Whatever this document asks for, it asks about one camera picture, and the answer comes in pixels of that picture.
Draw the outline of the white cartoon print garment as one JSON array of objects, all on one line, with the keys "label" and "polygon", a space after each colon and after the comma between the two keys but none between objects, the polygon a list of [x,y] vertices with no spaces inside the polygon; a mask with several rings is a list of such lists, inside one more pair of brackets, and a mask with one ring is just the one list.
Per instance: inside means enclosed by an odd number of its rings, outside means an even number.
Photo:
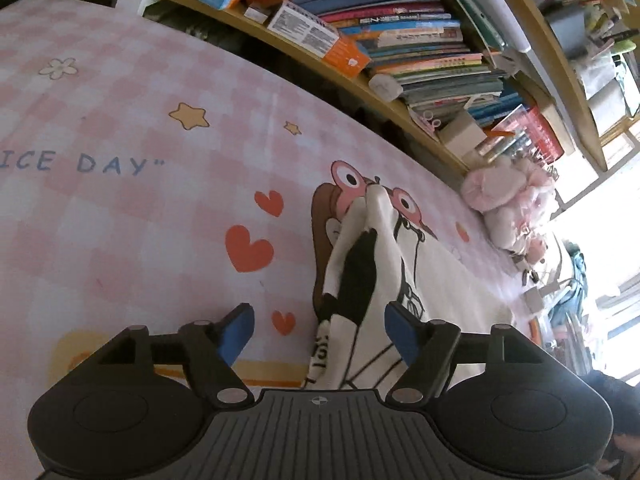
[{"label": "white cartoon print garment", "polygon": [[312,196],[311,231],[318,328],[305,390],[390,390],[407,368],[385,330],[391,302],[421,322],[444,320],[468,333],[513,321],[402,188],[323,183]]}]

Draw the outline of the pink plush toy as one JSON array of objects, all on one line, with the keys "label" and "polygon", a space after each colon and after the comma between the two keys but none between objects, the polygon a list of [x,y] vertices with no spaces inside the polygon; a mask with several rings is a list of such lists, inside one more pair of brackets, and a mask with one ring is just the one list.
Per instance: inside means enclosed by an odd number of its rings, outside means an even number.
[{"label": "pink plush toy", "polygon": [[555,200],[555,180],[528,158],[500,156],[495,165],[471,171],[460,193],[483,216],[492,244],[534,264],[544,258]]}]

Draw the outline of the pink checkered bed sheet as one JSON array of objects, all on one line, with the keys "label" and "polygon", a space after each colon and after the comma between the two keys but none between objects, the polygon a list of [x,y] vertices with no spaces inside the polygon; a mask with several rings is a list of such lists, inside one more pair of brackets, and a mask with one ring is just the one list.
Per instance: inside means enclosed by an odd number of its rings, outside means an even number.
[{"label": "pink checkered bed sheet", "polygon": [[33,479],[32,404],[130,325],[241,302],[254,387],[296,387],[316,336],[311,208],[380,180],[509,308],[520,274],[448,185],[335,107],[183,32],[75,0],[1,13],[1,474]]}]

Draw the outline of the small beige box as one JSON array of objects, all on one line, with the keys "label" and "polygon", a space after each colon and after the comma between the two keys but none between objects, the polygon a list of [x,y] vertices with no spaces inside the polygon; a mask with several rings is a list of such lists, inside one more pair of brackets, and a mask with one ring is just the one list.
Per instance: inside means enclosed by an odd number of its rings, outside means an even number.
[{"label": "small beige box", "polygon": [[457,158],[462,158],[487,139],[484,130],[466,110],[459,112],[437,135],[442,145]]}]

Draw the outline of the small grey white pouch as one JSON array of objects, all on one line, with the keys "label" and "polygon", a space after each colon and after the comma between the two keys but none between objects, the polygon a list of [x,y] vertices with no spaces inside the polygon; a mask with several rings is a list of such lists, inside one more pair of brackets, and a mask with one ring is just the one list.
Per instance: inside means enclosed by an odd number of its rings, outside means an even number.
[{"label": "small grey white pouch", "polygon": [[402,85],[389,74],[375,74],[370,78],[368,86],[380,100],[386,103],[395,101],[404,92]]}]

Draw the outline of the row of leaning books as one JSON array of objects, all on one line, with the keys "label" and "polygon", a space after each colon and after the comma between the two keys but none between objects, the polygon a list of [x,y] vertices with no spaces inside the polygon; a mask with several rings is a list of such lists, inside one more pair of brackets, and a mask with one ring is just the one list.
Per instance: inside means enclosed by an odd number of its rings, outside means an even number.
[{"label": "row of leaning books", "polygon": [[504,0],[244,1],[270,12],[267,25],[282,3],[295,3],[356,41],[370,58],[356,77],[370,90],[375,74],[393,76],[404,92],[390,103],[437,139],[466,110],[487,136],[467,162],[553,154],[553,136],[513,87],[533,47]]}]

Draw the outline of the lying orange white box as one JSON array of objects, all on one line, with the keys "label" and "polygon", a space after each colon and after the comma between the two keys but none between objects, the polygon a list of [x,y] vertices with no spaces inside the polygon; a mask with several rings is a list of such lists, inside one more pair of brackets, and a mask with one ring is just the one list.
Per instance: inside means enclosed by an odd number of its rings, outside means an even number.
[{"label": "lying orange white box", "polygon": [[370,63],[369,55],[356,41],[289,1],[279,6],[267,29],[318,56],[348,78],[358,76]]}]

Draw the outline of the small white eraser box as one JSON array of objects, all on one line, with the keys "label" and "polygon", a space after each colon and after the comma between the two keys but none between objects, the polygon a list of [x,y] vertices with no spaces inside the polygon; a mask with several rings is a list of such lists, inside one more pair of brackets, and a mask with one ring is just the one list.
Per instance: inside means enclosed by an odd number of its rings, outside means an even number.
[{"label": "small white eraser box", "polygon": [[244,16],[258,24],[265,24],[270,17],[270,12],[260,6],[248,6],[244,11]]}]

